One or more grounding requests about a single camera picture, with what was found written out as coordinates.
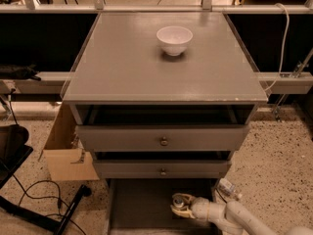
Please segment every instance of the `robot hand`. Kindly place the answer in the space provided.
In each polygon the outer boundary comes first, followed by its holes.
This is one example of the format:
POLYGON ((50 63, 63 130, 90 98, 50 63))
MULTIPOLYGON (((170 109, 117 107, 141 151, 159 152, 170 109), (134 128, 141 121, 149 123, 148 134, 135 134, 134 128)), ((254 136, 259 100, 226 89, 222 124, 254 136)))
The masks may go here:
MULTIPOLYGON (((205 198, 196 198, 189 194, 177 193, 173 196, 171 209, 177 215, 186 218, 205 219, 214 223, 220 230, 233 235, 276 235, 261 220, 249 212, 241 203, 230 201, 216 204, 205 198)), ((313 235, 313 230, 295 227, 286 235, 313 235)))

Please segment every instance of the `white cable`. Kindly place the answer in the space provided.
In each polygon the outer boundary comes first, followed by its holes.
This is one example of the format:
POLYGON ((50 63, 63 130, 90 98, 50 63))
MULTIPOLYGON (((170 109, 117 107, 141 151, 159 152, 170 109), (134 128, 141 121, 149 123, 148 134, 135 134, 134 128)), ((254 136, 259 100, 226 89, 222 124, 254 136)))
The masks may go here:
POLYGON ((290 15, 286 9, 286 7, 281 4, 281 3, 277 3, 275 4, 276 6, 280 7, 281 9, 283 9, 286 13, 286 18, 287 18, 287 23, 286 23, 286 27, 285 27, 285 33, 284 33, 284 37, 283 37, 283 42, 282 42, 282 51, 281 51, 281 62, 280 62, 280 67, 279 67, 279 70, 278 70, 278 75, 276 76, 275 80, 272 82, 271 85, 269 85, 267 88, 265 88, 264 90, 267 91, 269 90, 270 88, 272 88, 274 86, 274 84, 277 82, 278 80, 278 77, 281 76, 281 73, 282 73, 282 67, 283 67, 283 60, 284 60, 284 53, 285 53, 285 42, 286 42, 286 36, 287 36, 287 32, 288 32, 288 29, 290 27, 290 15))

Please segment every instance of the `cardboard box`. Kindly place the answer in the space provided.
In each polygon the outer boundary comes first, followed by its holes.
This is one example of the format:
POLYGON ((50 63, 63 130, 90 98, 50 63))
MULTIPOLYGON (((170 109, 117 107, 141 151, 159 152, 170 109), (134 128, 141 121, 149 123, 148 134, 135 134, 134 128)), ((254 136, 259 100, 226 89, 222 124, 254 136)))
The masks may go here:
POLYGON ((43 150, 54 181, 99 180, 88 151, 72 149, 76 122, 68 105, 62 104, 43 150))

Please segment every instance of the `gray tabletop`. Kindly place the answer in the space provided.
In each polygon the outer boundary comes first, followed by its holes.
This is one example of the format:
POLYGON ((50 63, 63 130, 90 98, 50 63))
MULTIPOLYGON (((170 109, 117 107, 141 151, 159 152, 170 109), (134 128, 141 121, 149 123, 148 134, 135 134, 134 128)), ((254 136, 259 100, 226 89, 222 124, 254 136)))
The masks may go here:
POLYGON ((266 102, 238 41, 219 13, 102 13, 65 102, 266 102), (194 35, 179 57, 164 54, 157 31, 194 35))

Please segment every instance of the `black object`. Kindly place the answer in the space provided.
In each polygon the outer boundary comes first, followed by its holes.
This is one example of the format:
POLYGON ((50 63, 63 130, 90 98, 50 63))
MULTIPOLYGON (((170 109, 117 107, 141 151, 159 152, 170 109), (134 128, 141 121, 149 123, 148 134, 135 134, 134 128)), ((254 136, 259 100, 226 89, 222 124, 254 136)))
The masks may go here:
MULTIPOLYGON (((10 177, 33 151, 31 147, 24 145, 27 140, 28 131, 24 127, 21 127, 17 124, 0 127, 0 189, 6 184, 10 177)), ((7 213, 16 215, 27 222, 52 231, 55 235, 61 235, 66 229, 67 224, 70 221, 70 218, 77 208, 81 198, 83 196, 87 197, 90 195, 91 190, 87 186, 81 185, 70 205, 68 206, 66 214, 61 221, 51 219, 47 216, 12 204, 2 196, 0 196, 0 208, 5 210, 7 213)))
POLYGON ((0 79, 34 79, 40 81, 41 78, 36 76, 38 71, 31 66, 18 65, 0 65, 0 79))

